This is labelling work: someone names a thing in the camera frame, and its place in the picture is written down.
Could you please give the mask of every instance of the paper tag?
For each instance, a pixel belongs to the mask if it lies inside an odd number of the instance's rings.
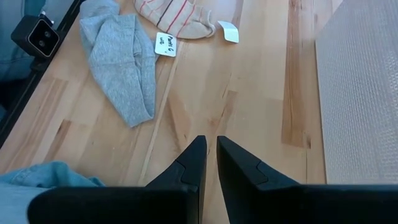
[[[234,24],[230,22],[218,21],[218,23],[224,29],[224,38],[227,41],[239,43],[239,31]]]
[[[170,34],[158,32],[156,34],[155,53],[169,57],[177,54],[177,40]]]

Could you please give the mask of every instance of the camera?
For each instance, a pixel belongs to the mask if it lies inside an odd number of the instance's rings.
[[[11,39],[29,55],[50,58],[60,42],[47,16],[24,16],[11,34]]]

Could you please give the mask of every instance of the wooden table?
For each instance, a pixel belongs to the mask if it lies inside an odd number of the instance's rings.
[[[0,173],[62,160],[107,185],[146,185],[199,134],[208,140],[205,223],[227,223],[216,167],[226,135],[303,183],[324,183],[314,37],[342,0],[197,0],[223,31],[180,40],[156,64],[156,116],[128,128],[95,83],[78,18],[0,150]],[[135,12],[120,0],[123,14]],[[153,38],[157,29],[140,18]]]

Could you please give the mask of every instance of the gray textured panel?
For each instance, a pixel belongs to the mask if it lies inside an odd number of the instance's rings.
[[[316,46],[328,183],[398,183],[398,0],[345,0]]]

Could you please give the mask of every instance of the wood grain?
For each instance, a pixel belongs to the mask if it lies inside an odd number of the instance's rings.
[[[118,2],[121,14],[135,12],[132,1]],[[179,40],[177,57],[156,63],[155,118],[135,128],[126,126],[95,83],[77,19],[0,150],[0,173],[61,160],[107,185],[146,185],[204,134],[204,223],[228,223],[217,135],[299,182],[324,183],[313,40],[339,2],[197,0],[212,10],[212,22],[238,26],[241,41],[226,42],[222,30],[207,39]],[[140,20],[155,37],[157,28]]]

